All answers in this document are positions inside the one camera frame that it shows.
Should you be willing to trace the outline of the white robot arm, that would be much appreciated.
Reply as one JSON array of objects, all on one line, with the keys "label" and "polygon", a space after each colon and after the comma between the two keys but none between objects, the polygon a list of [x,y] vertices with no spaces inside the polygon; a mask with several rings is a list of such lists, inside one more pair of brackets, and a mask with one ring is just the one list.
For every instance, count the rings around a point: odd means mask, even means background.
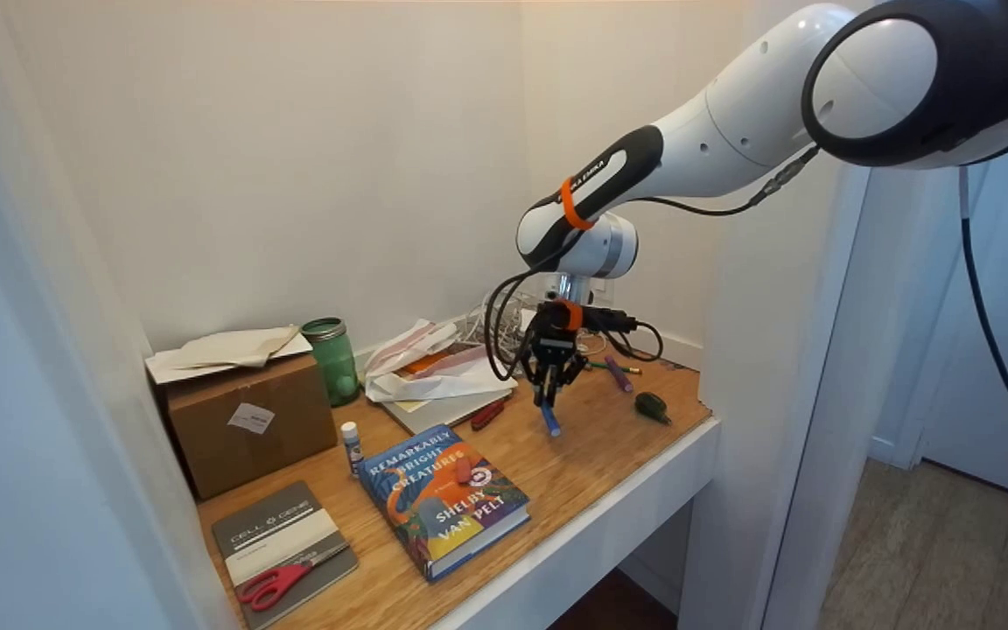
[{"label": "white robot arm", "polygon": [[738,54],[677,113],[631,128],[517,224],[534,269],[620,276],[626,199],[718,199],[811,153],[944,169],[1008,153],[1008,0],[811,5]]}]

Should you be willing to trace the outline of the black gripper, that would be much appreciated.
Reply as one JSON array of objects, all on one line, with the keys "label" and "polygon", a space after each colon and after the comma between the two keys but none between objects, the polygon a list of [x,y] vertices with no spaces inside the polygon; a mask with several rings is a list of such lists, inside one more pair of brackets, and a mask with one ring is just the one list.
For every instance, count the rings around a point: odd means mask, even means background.
[{"label": "black gripper", "polygon": [[550,366],[552,366],[552,390],[566,390],[582,374],[584,355],[573,342],[582,324],[584,307],[578,302],[552,299],[537,307],[537,320],[529,324],[534,342],[526,356],[526,374],[534,383],[537,407],[550,407]]}]

